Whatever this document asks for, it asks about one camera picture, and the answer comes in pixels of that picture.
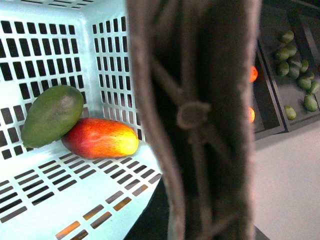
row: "white plastic basket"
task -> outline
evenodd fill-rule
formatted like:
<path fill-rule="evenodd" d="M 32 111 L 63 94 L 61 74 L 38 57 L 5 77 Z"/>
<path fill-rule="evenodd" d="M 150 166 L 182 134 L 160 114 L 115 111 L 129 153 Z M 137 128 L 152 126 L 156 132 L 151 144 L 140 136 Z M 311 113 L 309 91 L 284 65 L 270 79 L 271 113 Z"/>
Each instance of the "white plastic basket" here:
<path fill-rule="evenodd" d="M 0 239 L 121 240 L 161 178 L 133 94 L 124 0 L 0 0 Z M 32 102 L 67 84 L 83 116 L 138 134 L 138 151 L 87 160 L 61 141 L 22 146 Z"/>

